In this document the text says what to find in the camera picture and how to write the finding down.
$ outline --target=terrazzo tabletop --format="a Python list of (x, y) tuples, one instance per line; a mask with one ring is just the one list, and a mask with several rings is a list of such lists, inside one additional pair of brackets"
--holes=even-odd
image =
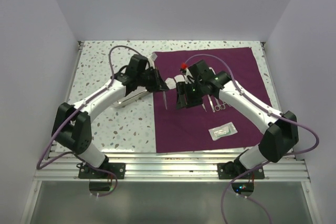
[[(187, 40), (145, 40), (145, 41), (85, 41), (70, 90), (69, 104), (73, 104), (95, 92), (111, 76), (108, 53), (111, 47), (126, 45), (150, 57), (155, 51), (201, 50), (214, 48), (250, 47), (256, 58), (270, 102), (279, 109), (270, 74), (259, 41), (187, 41)], [(117, 48), (112, 55), (114, 71), (127, 65), (132, 52)], [(155, 153), (155, 128), (153, 95), (149, 94), (124, 108), (108, 107), (92, 123), (92, 140), (103, 152)], [(237, 152), (243, 148), (225, 150)], [(56, 152), (67, 149), (57, 143)]]

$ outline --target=metal extrusion frame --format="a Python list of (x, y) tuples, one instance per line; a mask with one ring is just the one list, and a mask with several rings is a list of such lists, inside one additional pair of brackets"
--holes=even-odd
[[(80, 58), (83, 41), (79, 41), (77, 63)], [(72, 81), (77, 65), (72, 73)], [(68, 100), (72, 81), (69, 86)], [(55, 145), (51, 147), (49, 158), (57, 156)], [(191, 152), (191, 153), (106, 153), (111, 163), (126, 163), (125, 178), (120, 183), (127, 182), (229, 182), (229, 179), (218, 179), (217, 163), (233, 161), (241, 152)], [(74, 156), (64, 156), (42, 170), (37, 170), (28, 195), (27, 203), (21, 219), (21, 224), (29, 224), (33, 216), (41, 184), (43, 181), (88, 181), (78, 179), (80, 163)], [(304, 161), (298, 161), (294, 156), (282, 158), (278, 163), (264, 166), (265, 179), (258, 183), (267, 182), (301, 182), (307, 201), (311, 219), (314, 224), (320, 224), (321, 217), (314, 200), (309, 174)]]

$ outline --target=white wall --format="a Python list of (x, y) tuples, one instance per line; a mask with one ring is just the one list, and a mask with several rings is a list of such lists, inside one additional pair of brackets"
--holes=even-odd
[(76, 44), (56, 0), (0, 0), (0, 223), (19, 223)]
[[(291, 0), (266, 43), (281, 106), (320, 135), (305, 155), (324, 223), (335, 223), (336, 198), (336, 0)], [(297, 149), (313, 145), (300, 132)]]
[(78, 39), (266, 41), (290, 0), (57, 0)]

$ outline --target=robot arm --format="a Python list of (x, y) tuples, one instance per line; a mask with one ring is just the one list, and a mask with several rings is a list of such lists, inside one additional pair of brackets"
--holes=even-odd
[(77, 109), (76, 116), (66, 124), (57, 135), (56, 141), (67, 147), (82, 160), (95, 168), (110, 170), (108, 158), (92, 143), (91, 123), (112, 103), (125, 97), (138, 86), (146, 87), (149, 92), (167, 91), (157, 69), (150, 66), (149, 60), (141, 55), (134, 55), (130, 63), (115, 74), (115, 80), (103, 85), (99, 90), (81, 101), (59, 106), (52, 133)]
[(221, 71), (215, 74), (205, 61), (201, 60), (183, 70), (183, 73), (186, 74), (187, 81), (176, 84), (178, 109), (200, 105), (203, 103), (202, 96), (213, 95), (233, 106), (263, 134), (258, 145), (242, 153), (233, 162), (227, 163), (224, 167), (225, 173), (236, 177), (265, 161), (276, 163), (298, 142), (297, 126), (271, 116), (272, 113), (296, 121), (296, 116), (292, 112), (282, 114), (261, 102), (236, 81), (241, 92), (268, 111), (268, 113), (264, 112), (236, 89), (226, 72)]

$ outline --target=purple cloth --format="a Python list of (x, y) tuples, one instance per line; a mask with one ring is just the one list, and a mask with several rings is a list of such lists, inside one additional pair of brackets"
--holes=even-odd
[[(194, 51), (156, 52), (155, 66), (160, 70), (163, 80), (180, 74), (181, 63), (195, 54), (211, 54), (223, 59), (232, 69), (236, 80), (251, 94), (270, 105), (266, 88), (262, 81), (257, 62), (250, 48), (210, 49)], [(225, 66), (211, 57), (197, 57), (188, 62), (192, 65), (204, 59), (215, 72), (226, 71)], [(165, 109), (163, 94), (154, 94), (154, 120), (156, 152), (185, 152), (217, 150), (254, 146), (262, 134), (250, 120), (236, 109), (226, 106), (225, 110), (213, 113), (208, 97), (203, 97), (206, 111), (202, 106), (189, 109), (176, 109), (176, 89), (166, 92)], [(213, 141), (209, 129), (233, 122), (238, 133)]]

